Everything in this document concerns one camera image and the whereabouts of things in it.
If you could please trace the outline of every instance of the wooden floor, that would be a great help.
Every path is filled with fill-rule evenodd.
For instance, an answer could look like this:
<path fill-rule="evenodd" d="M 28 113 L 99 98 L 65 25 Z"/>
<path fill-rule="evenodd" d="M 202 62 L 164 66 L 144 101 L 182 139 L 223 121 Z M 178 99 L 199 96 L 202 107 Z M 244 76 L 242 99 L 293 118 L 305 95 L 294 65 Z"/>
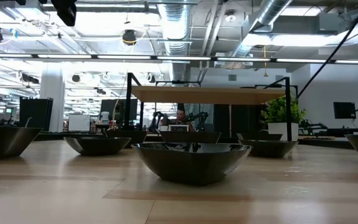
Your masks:
<path fill-rule="evenodd" d="M 357 224 L 358 154 L 298 146 L 191 187 L 160 180 L 132 150 L 81 157 L 64 141 L 34 142 L 0 161 L 0 223 Z"/>

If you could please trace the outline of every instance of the potted plant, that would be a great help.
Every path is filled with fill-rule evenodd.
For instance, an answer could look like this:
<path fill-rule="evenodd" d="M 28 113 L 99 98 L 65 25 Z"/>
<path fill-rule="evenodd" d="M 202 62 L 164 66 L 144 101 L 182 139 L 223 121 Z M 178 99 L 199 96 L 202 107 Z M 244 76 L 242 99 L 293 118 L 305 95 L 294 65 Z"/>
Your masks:
<path fill-rule="evenodd" d="M 283 134 L 281 140 L 287 140 L 287 114 L 285 97 L 280 97 L 268 102 L 262 116 L 268 125 L 269 134 Z M 299 122 L 306 115 L 306 110 L 299 110 L 298 100 L 291 100 L 291 131 L 292 141 L 298 140 Z"/>

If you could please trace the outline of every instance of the silver ductwork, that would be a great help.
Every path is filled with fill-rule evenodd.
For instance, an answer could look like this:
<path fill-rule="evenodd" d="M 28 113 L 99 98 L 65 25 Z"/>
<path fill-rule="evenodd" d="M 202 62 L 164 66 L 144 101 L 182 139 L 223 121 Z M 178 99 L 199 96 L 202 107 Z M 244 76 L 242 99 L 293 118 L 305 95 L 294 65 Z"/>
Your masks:
<path fill-rule="evenodd" d="M 251 26 L 247 27 L 246 34 L 263 26 L 271 26 L 291 2 L 292 0 L 263 0 L 257 12 L 256 20 L 251 23 Z M 247 56 L 252 46 L 247 45 L 245 39 L 244 37 L 233 51 L 232 57 Z"/>
<path fill-rule="evenodd" d="M 185 40 L 188 37 L 190 6 L 181 4 L 159 4 L 158 10 L 162 21 L 162 35 L 168 40 Z M 188 55 L 189 45 L 183 42 L 166 42 L 168 55 Z M 190 72 L 185 63 L 172 63 L 170 77 L 172 80 L 184 80 Z"/>

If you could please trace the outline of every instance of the white column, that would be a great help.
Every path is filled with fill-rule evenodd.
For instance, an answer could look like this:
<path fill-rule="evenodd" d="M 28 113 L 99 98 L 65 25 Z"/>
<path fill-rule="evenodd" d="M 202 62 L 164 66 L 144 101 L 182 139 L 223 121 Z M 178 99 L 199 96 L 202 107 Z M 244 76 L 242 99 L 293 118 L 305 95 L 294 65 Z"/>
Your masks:
<path fill-rule="evenodd" d="M 63 114 L 65 110 L 65 79 L 62 63 L 44 63 L 41 78 L 40 99 L 53 99 L 50 117 L 50 132 L 63 131 Z"/>

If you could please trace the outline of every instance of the wooden shelf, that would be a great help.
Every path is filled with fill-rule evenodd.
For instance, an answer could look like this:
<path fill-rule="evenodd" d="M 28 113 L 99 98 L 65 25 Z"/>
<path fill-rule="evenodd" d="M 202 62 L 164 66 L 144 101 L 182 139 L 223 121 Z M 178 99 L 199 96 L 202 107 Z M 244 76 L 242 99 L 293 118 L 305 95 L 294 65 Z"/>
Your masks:
<path fill-rule="evenodd" d="M 285 91 L 247 88 L 133 86 L 132 94 L 143 102 L 258 105 L 283 96 Z"/>

